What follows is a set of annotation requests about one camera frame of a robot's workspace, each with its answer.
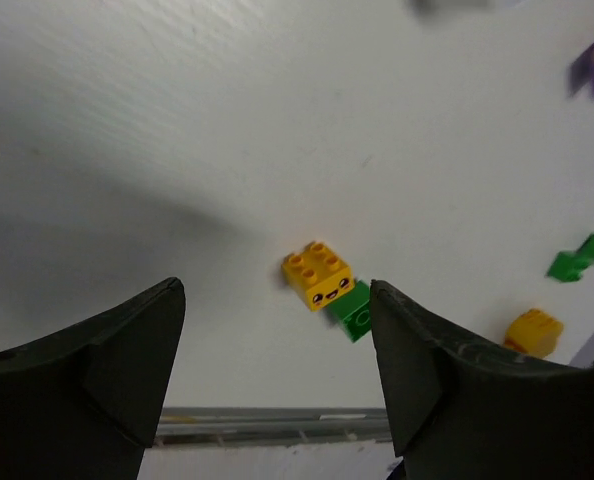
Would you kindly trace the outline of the small yellow smiley lego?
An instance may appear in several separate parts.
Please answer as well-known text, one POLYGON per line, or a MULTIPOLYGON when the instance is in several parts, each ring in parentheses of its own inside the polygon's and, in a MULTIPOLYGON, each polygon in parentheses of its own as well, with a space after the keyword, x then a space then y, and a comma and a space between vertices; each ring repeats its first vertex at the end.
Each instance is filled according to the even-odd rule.
POLYGON ((355 287, 350 265, 323 242, 313 241, 301 252, 291 253, 281 270, 288 285, 313 312, 355 287))

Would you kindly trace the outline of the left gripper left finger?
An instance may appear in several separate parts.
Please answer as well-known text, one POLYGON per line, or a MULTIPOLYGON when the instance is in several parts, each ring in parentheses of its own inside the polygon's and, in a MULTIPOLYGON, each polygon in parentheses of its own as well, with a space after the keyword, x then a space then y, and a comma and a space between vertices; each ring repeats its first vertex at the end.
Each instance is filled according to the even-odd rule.
POLYGON ((0 351, 0 479, 134 479, 152 447, 185 318, 168 278, 0 351))

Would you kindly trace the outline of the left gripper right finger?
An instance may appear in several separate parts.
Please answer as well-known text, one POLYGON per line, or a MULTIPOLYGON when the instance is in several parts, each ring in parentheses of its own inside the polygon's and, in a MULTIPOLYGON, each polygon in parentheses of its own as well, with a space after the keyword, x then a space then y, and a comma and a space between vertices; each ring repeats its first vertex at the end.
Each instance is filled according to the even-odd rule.
POLYGON ((594 366, 495 344, 370 287, 396 479, 594 479, 594 366))

